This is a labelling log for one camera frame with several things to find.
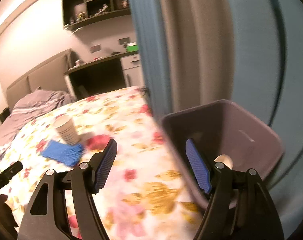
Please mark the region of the small grid paper cup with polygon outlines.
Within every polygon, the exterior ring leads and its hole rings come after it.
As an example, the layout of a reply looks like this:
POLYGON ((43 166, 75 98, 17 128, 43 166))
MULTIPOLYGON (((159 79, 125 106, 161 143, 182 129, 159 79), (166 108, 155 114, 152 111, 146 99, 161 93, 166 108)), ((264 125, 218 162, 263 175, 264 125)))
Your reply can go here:
POLYGON ((67 144, 75 145, 80 141, 73 120, 69 115, 63 114, 57 117, 53 122, 53 127, 67 144))

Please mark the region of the dark wall shelf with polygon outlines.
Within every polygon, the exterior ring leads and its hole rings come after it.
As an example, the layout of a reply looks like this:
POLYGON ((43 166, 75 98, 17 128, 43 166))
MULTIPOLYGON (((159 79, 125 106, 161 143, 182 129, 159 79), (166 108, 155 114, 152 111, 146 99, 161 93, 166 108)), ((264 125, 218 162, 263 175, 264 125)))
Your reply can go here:
POLYGON ((130 15, 129 0, 62 0, 63 26, 68 31, 126 15, 130 15))

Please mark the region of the teal and grey curtain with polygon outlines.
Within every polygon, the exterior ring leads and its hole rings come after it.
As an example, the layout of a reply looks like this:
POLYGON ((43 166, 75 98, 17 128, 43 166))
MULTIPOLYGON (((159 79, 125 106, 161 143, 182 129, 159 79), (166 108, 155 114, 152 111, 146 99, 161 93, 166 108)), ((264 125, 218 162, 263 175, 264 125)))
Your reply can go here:
POLYGON ((229 99, 284 146, 266 176, 303 239, 303 0, 129 0, 157 118, 229 99))

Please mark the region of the green box on desk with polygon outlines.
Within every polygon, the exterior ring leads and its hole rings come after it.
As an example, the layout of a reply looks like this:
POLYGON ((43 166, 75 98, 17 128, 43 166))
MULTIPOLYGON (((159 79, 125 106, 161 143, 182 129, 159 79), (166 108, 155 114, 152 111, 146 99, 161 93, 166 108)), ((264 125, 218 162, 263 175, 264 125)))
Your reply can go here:
POLYGON ((136 42, 128 43, 126 45, 126 51, 127 52, 138 51, 138 45, 137 45, 137 43, 136 42))

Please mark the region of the grey plastic trash bin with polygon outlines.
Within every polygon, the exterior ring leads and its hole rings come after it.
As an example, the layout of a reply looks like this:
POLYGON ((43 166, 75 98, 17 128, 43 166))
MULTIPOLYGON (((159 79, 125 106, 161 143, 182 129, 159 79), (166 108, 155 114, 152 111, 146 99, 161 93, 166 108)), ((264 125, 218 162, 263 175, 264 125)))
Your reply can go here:
POLYGON ((255 169, 265 180, 283 156, 279 136, 263 121, 229 100, 171 113, 161 121, 165 140, 183 175, 193 200, 206 209, 208 200, 198 187, 186 156, 186 140, 192 138, 200 153, 210 160, 225 154, 235 171, 255 169))

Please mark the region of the dark desk with drawers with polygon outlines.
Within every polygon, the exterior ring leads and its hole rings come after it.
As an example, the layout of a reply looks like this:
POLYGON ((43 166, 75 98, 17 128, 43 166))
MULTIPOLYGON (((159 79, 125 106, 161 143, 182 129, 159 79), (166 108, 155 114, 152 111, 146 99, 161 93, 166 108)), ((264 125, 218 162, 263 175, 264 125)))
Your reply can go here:
POLYGON ((78 100, 121 88, 145 86, 138 51, 80 64, 65 72, 64 78, 69 93, 78 100))

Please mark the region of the grey upholstered headboard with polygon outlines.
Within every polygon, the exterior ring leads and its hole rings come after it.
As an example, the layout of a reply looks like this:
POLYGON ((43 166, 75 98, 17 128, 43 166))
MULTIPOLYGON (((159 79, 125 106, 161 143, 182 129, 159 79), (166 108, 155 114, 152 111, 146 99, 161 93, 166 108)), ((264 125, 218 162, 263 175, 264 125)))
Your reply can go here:
POLYGON ((34 92, 37 88, 68 92, 65 72, 72 67, 73 63, 73 51, 68 49, 50 57, 23 74, 6 90, 9 109, 13 110, 21 98, 34 92))

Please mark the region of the large grid paper cup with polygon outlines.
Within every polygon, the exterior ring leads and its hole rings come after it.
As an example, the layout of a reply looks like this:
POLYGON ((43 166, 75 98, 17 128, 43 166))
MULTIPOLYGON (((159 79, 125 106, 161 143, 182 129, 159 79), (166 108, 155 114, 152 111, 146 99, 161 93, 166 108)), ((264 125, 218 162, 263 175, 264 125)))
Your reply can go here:
POLYGON ((228 168, 233 169, 234 163, 231 159, 231 157, 229 157, 226 154, 221 154, 218 157, 215 158, 215 162, 221 162, 223 163, 225 166, 227 166, 228 168))

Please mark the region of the grey striped duvet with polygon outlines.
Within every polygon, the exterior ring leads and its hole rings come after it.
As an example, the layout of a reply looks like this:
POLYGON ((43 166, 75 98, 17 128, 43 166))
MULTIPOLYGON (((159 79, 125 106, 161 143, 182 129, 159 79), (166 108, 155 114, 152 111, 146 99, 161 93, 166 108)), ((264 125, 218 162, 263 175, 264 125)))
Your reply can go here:
POLYGON ((0 126, 0 146, 10 143, 28 122, 73 102, 72 96, 65 91, 38 89, 26 95, 0 126))

